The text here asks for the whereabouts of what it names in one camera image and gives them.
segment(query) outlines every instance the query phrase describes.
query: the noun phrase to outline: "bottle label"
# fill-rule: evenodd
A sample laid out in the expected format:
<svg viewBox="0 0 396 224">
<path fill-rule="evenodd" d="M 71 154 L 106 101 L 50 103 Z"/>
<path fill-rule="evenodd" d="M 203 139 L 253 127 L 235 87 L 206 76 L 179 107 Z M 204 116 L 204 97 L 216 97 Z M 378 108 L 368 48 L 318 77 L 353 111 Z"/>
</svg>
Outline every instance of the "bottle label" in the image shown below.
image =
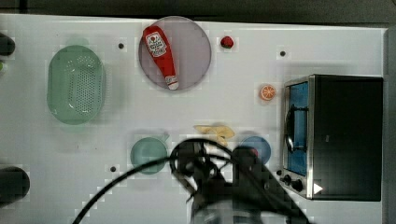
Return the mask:
<svg viewBox="0 0 396 224">
<path fill-rule="evenodd" d="M 148 49 L 154 57 L 160 57 L 166 53 L 166 45 L 158 32 L 146 36 Z"/>
</svg>

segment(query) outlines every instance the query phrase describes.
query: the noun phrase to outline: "round plate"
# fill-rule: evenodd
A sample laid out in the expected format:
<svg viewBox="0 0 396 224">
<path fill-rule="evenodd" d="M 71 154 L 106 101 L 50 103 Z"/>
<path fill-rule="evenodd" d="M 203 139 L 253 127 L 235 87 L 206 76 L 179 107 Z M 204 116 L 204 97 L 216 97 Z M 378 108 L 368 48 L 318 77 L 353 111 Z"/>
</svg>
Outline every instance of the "round plate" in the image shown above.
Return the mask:
<svg viewBox="0 0 396 224">
<path fill-rule="evenodd" d="M 204 30 L 194 21 L 183 17 L 165 17 L 153 23 L 163 29 L 171 45 L 177 74 L 178 90 L 196 85 L 206 74 L 212 51 Z M 165 79 L 152 60 L 142 39 L 139 61 L 146 76 L 158 86 L 168 89 Z"/>
<path fill-rule="evenodd" d="M 262 161 L 262 164 L 267 163 L 271 157 L 271 147 L 268 142 L 259 136 L 251 136 L 242 141 L 241 146 L 243 147 L 254 147 L 258 152 L 258 157 Z"/>
</svg>

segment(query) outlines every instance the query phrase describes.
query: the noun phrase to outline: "white tabletop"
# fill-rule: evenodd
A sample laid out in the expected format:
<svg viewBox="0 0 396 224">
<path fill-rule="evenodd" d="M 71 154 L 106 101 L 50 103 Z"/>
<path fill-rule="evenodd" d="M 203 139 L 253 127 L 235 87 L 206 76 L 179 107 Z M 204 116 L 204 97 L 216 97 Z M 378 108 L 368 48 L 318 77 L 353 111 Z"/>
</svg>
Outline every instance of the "white tabletop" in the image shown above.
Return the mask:
<svg viewBox="0 0 396 224">
<path fill-rule="evenodd" d="M 169 133 L 170 152 L 197 134 L 193 125 L 223 123 L 236 133 L 231 147 L 249 133 L 263 136 L 272 147 L 267 166 L 274 172 L 281 167 L 285 81 L 311 74 L 383 76 L 384 29 L 198 22 L 212 45 L 207 75 L 188 91 L 165 91 L 144 76 L 138 62 L 139 39 L 151 23 L 0 15 L 0 32 L 16 42 L 13 55 L 0 57 L 8 65 L 0 77 L 0 163 L 16 164 L 31 177 L 27 197 L 0 209 L 0 224 L 71 223 L 90 195 L 132 168 L 129 153 L 141 134 Z M 219 46 L 224 35 L 235 40 L 230 51 Z M 48 110 L 48 67 L 59 49 L 81 38 L 104 63 L 106 99 L 94 120 L 70 127 Z M 278 90 L 267 104 L 258 97 L 264 83 Z M 381 223 L 381 203 L 311 202 L 290 194 L 317 223 Z M 83 223 L 185 224 L 188 197 L 166 165 L 158 175 L 121 183 Z M 263 219 L 284 223 L 271 214 Z"/>
</svg>

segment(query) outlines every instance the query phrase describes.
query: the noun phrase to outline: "light blue cup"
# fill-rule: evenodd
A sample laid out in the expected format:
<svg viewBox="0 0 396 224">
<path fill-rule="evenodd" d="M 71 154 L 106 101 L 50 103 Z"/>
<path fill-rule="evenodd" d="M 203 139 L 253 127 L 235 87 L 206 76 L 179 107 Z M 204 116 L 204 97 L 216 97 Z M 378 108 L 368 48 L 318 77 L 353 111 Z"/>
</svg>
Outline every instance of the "light blue cup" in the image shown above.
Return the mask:
<svg viewBox="0 0 396 224">
<path fill-rule="evenodd" d="M 262 164 L 266 164 L 271 158 L 271 147 L 268 142 L 259 136 L 251 136 L 246 138 L 240 144 L 242 147 L 254 147 L 258 152 L 258 158 Z"/>
<path fill-rule="evenodd" d="M 131 150 L 131 163 L 134 167 L 167 157 L 165 141 L 168 135 L 145 137 L 137 141 Z M 154 175 L 161 171 L 165 162 L 141 171 L 144 175 Z"/>
</svg>

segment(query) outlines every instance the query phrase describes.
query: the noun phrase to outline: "oven window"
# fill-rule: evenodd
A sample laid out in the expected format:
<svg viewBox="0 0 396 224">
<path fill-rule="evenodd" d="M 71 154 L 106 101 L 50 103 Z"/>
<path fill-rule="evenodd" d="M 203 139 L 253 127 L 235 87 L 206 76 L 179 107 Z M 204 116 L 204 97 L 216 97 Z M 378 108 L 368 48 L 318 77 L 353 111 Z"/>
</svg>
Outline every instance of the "oven window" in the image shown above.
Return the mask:
<svg viewBox="0 0 396 224">
<path fill-rule="evenodd" d="M 298 108 L 308 107 L 308 82 L 290 86 L 289 108 L 294 105 Z M 293 153 L 288 152 L 287 169 L 299 175 L 306 175 L 306 112 L 294 112 L 294 147 Z"/>
</svg>

